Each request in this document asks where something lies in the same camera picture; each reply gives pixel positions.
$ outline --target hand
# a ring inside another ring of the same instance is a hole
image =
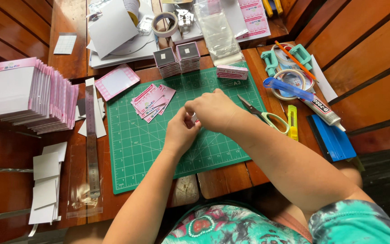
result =
[[[201,97],[185,103],[186,111],[196,116],[202,125],[213,132],[227,130],[233,117],[244,112],[221,89],[215,89],[213,93],[204,93]]]
[[[201,123],[193,124],[191,116],[187,114],[184,107],[181,107],[176,116],[168,122],[162,151],[175,154],[180,158],[191,147],[200,129]]]

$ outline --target small box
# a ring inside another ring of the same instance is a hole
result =
[[[218,65],[216,67],[216,77],[246,80],[248,77],[248,69],[228,65]]]

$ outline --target steel ruler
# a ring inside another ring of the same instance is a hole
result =
[[[85,122],[87,123],[87,164],[90,197],[100,196],[99,166],[97,163],[96,125],[94,121],[94,87],[85,87]]]

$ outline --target cutting mat grid lines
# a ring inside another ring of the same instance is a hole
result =
[[[246,67],[246,62],[235,66]],[[149,124],[136,113],[130,101],[151,83],[176,90],[163,115]],[[111,146],[114,194],[135,189],[145,177],[165,143],[168,121],[184,106],[205,92],[220,88],[237,105],[244,108],[237,94],[260,111],[266,111],[251,74],[247,80],[218,79],[216,68],[142,83],[107,102],[109,142]],[[201,129],[192,147],[177,164],[174,178],[249,160],[249,156],[230,138]]]

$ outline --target teal floral shirt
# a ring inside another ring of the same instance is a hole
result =
[[[313,243],[390,244],[390,218],[376,204],[360,200],[332,203],[311,216]],[[261,213],[235,205],[211,205],[190,211],[164,244],[305,244],[296,231]]]

